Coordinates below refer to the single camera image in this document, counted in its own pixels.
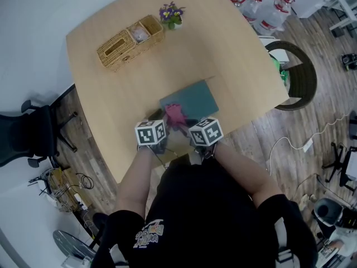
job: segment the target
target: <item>wicker basket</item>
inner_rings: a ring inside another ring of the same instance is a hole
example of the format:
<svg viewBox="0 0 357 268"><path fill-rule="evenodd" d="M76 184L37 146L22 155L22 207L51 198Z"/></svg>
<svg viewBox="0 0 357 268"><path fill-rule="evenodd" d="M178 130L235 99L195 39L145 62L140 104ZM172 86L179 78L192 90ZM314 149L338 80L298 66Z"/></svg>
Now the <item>wicker basket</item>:
<svg viewBox="0 0 357 268"><path fill-rule="evenodd" d="M148 39L142 42L137 42L134 39L130 29L137 26L141 26L146 30L149 36ZM117 71L163 38L162 25L152 15L148 15L110 38L97 49L97 53L104 67Z"/></svg>

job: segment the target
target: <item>white wall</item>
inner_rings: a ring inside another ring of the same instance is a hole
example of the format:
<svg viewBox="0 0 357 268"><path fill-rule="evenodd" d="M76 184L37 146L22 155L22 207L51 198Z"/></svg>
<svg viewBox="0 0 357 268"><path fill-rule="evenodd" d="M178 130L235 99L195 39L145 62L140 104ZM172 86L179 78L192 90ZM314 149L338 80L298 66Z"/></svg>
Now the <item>white wall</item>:
<svg viewBox="0 0 357 268"><path fill-rule="evenodd" d="M73 214L59 212L40 192L37 185L23 184L0 195L0 243L18 254L13 261L20 263L19 268L24 263L31 268L60 267L66 257L53 240L55 230L83 242L90 239Z"/></svg>
<svg viewBox="0 0 357 268"><path fill-rule="evenodd" d="M0 0L0 113L17 115L27 99L50 104L66 91L73 84L66 35L112 1ZM79 225L26 186L47 165L32 169L22 158L0 168L0 245L8 243L31 268L59 267L64 256L52 232L76 234Z"/></svg>

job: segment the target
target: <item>black office chair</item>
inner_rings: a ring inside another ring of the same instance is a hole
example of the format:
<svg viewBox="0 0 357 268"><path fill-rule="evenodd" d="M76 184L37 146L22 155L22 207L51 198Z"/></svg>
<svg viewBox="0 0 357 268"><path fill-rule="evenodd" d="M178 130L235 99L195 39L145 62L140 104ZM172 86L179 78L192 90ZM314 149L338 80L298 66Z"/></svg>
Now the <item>black office chair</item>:
<svg viewBox="0 0 357 268"><path fill-rule="evenodd" d="M72 152L77 148L68 143L60 130L78 114L74 112L68 120L57 125L55 107L37 107L27 100L21 106L21 112L33 109L30 114L8 117L0 115L0 167L20 158L29 157L28 164L38 168L40 162L58 155L57 138L66 144Z"/></svg>
<svg viewBox="0 0 357 268"><path fill-rule="evenodd" d="M313 100L317 89L316 71L310 58L298 46L286 41L271 42L266 45L266 49L268 52L277 49L288 51L301 61L301 64L285 68L290 77L289 97L300 98L300 100L294 104L280 104L276 109L292 111L307 106Z"/></svg>
<svg viewBox="0 0 357 268"><path fill-rule="evenodd" d="M346 174L347 171L347 166L348 163L350 161L350 157L351 157L351 153L352 152L356 152L357 151L357 147L350 147L350 149L348 150L346 156L345 156L345 160L343 162L341 162L341 158L342 158L342 153L344 148L342 146L339 146L339 150L340 152L338 153L337 147L335 143L331 143L332 148L334 149L334 155L335 155L335 161L330 164L330 165L324 165L322 166L322 168L328 169L328 168L334 168L332 171L332 174L330 176L329 179L326 178L326 182L329 183L332 179L332 177L335 175L336 171L340 170L340 186L344 186L345 188L349 189L350 191L354 192L355 189L350 187L349 185L347 185L348 181L352 181L348 175Z"/></svg>

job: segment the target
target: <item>black t-shirt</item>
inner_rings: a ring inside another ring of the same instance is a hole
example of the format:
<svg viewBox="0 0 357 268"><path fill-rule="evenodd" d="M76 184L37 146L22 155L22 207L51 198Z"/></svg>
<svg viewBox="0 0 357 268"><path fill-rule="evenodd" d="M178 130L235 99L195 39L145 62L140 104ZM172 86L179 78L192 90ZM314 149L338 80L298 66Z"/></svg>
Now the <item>black t-shirt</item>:
<svg viewBox="0 0 357 268"><path fill-rule="evenodd" d="M275 267L274 224L283 217L288 248L301 267L315 267L314 237L296 203L275 195L255 208L219 165L177 165L162 176L146 220L120 210L109 216L92 268L114 267L118 244L130 267Z"/></svg>

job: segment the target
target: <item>backpack strap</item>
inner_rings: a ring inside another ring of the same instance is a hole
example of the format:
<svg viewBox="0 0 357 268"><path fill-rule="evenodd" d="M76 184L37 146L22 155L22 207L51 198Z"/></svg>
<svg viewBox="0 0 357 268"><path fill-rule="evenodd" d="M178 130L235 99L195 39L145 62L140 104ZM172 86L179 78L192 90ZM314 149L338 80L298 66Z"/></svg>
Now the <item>backpack strap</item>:
<svg viewBox="0 0 357 268"><path fill-rule="evenodd" d="M281 217L275 223L275 231L277 233L279 243L279 253L275 260L276 268L300 268L299 259L295 254L287 248L287 232L284 224L284 219Z"/></svg>

